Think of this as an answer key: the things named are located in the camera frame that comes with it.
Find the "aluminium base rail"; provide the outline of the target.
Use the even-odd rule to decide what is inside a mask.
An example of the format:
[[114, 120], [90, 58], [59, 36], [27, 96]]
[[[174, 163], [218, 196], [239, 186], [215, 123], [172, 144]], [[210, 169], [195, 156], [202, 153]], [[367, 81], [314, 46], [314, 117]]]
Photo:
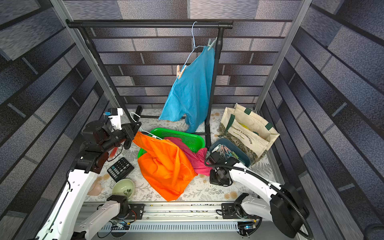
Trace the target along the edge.
[[117, 238], [138, 232], [237, 232], [247, 237], [264, 222], [273, 222], [282, 234], [295, 238], [303, 225], [290, 206], [279, 209], [251, 197], [243, 203], [128, 203], [124, 216], [119, 210], [115, 201], [104, 203], [87, 219], [75, 222], [67, 239], [90, 240], [108, 235]]

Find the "beige clothespin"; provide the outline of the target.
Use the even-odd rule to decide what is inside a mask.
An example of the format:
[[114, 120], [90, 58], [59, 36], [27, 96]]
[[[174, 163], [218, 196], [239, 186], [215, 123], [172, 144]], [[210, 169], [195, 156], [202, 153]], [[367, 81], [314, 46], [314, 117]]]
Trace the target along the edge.
[[183, 65], [183, 66], [177, 65], [177, 79], [180, 79], [182, 77], [186, 67], [187, 67], [186, 65]]

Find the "green plastic laundry basket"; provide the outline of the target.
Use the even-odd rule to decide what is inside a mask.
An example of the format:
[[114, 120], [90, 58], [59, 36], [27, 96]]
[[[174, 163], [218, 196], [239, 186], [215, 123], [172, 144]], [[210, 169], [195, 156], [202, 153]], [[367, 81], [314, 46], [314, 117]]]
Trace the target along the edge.
[[205, 140], [199, 135], [175, 131], [175, 130], [169, 130], [165, 128], [153, 129], [152, 131], [150, 131], [150, 136], [152, 138], [158, 137], [161, 139], [165, 139], [166, 137], [179, 138], [194, 153], [197, 153], [198, 150], [206, 146]]

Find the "white plastic hanger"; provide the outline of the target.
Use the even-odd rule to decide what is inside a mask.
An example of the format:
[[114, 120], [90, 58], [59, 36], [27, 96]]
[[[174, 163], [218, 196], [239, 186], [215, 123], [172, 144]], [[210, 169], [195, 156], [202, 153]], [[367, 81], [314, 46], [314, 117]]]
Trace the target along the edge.
[[[130, 113], [130, 116], [131, 116], [131, 118], [133, 119], [133, 121], [134, 121], [135, 123], [138, 122], [138, 120], [141, 118], [140, 115], [138, 115], [138, 114], [136, 114], [136, 113], [134, 113], [134, 112], [131, 112], [131, 113]], [[150, 137], [152, 137], [152, 138], [155, 138], [155, 139], [158, 139], [158, 140], [163, 140], [162, 138], [160, 138], [160, 137], [158, 137], [158, 136], [156, 136], [156, 135], [154, 135], [154, 134], [152, 134], [152, 133], [150, 133], [150, 132], [148, 132], [148, 131], [143, 130], [142, 127], [139, 127], [139, 131], [140, 131], [141, 133], [143, 133], [143, 134], [147, 134], [148, 136], [150, 136]]]

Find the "black calculator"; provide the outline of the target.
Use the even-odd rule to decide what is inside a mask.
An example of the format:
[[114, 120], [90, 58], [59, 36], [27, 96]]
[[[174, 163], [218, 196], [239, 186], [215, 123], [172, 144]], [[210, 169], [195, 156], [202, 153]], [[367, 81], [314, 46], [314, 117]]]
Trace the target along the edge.
[[108, 168], [108, 174], [117, 183], [134, 170], [134, 166], [126, 159], [121, 158]]

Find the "pink plastic cup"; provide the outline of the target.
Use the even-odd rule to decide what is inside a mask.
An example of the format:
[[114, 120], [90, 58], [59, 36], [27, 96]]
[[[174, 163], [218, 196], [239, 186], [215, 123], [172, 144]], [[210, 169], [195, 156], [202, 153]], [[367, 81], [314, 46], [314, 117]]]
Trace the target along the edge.
[[103, 188], [99, 181], [94, 181], [89, 189], [88, 196], [98, 196], [102, 192]]

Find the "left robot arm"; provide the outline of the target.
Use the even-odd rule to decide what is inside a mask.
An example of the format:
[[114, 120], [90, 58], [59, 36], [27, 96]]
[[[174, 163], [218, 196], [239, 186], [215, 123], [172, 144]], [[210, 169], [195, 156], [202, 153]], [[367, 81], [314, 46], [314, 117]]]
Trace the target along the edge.
[[83, 149], [66, 174], [64, 187], [37, 240], [90, 240], [112, 219], [124, 219], [132, 211], [127, 197], [112, 195], [85, 221], [76, 225], [84, 200], [97, 179], [109, 152], [118, 146], [126, 150], [141, 127], [140, 122], [122, 124], [111, 131], [103, 121], [93, 121], [83, 130]]

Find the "teal clothespin tray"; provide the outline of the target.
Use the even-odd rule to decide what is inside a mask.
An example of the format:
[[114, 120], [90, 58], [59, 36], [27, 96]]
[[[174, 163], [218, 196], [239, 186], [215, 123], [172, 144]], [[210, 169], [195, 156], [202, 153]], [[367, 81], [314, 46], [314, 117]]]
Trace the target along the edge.
[[239, 157], [239, 160], [246, 166], [251, 166], [251, 159], [237, 146], [235, 146], [230, 140], [221, 138], [217, 140], [213, 145], [209, 148], [210, 153], [216, 152], [219, 150], [221, 146], [227, 147], [231, 152], [235, 153], [236, 156]]

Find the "pink garment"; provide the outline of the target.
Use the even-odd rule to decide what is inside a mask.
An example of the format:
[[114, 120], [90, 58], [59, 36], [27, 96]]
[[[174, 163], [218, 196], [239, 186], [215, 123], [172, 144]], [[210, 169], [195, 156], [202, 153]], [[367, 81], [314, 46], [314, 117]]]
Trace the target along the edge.
[[190, 150], [190, 148], [182, 142], [182, 139], [175, 137], [166, 137], [166, 140], [170, 140], [176, 144], [187, 156], [195, 172], [199, 175], [210, 176], [210, 167], [205, 166], [205, 160], [207, 155], [207, 149], [199, 149], [196, 153]]

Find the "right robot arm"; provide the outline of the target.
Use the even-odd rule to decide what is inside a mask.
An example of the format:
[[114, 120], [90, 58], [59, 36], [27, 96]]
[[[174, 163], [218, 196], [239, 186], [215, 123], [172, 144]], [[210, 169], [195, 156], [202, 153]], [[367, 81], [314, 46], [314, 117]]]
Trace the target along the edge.
[[301, 235], [308, 240], [314, 239], [307, 221], [310, 212], [293, 185], [267, 180], [240, 160], [233, 157], [226, 159], [217, 152], [210, 154], [204, 164], [211, 169], [211, 184], [229, 187], [233, 183], [240, 183], [257, 194], [254, 198], [243, 193], [228, 209], [221, 209], [224, 218], [244, 220], [238, 225], [241, 236], [251, 235], [266, 220], [273, 222], [286, 237], [293, 239]]

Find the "white clothespin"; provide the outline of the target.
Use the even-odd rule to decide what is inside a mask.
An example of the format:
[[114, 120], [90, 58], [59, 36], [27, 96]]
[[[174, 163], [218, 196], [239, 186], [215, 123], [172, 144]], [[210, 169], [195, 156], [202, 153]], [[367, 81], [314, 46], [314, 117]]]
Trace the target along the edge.
[[212, 47], [216, 44], [216, 42], [217, 42], [217, 38], [215, 38], [214, 40], [209, 39], [208, 44], [207, 44], [208, 51], [210, 51], [212, 49]]

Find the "light blue wire hanger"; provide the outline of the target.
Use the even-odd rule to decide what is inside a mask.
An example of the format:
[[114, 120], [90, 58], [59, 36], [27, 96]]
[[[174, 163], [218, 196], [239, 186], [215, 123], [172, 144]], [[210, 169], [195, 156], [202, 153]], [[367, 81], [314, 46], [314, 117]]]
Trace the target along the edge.
[[197, 45], [197, 40], [195, 36], [195, 28], [197, 28], [197, 25], [199, 24], [199, 21], [194, 21], [191, 27], [191, 35], [192, 35], [192, 50], [189, 53], [182, 70], [186, 69], [188, 66], [190, 66], [197, 58], [199, 57], [199, 53], [197, 50], [204, 50], [206, 46], [204, 45]]

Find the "orange garment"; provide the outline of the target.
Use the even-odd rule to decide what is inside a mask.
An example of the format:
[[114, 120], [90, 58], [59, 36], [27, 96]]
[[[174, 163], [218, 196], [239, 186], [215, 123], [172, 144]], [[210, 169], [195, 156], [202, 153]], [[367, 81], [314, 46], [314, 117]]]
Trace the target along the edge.
[[143, 177], [166, 201], [175, 201], [197, 176], [185, 153], [170, 140], [137, 133], [133, 142], [146, 153], [138, 158]]

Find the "green ceramic bowl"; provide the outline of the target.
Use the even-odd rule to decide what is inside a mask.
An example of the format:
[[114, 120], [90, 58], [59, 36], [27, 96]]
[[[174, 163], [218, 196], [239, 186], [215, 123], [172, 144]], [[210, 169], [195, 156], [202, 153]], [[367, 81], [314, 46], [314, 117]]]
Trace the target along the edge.
[[129, 199], [134, 194], [134, 191], [134, 182], [130, 179], [122, 179], [114, 185], [112, 195], [124, 196]]

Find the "blue t-shirt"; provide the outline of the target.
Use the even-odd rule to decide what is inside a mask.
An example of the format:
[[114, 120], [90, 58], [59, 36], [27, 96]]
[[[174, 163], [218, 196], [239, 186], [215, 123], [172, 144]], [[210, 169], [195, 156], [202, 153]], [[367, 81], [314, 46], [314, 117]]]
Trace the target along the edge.
[[177, 122], [185, 116], [189, 126], [186, 132], [194, 133], [208, 114], [215, 63], [215, 50], [204, 47], [201, 54], [175, 80], [159, 117], [163, 121]]

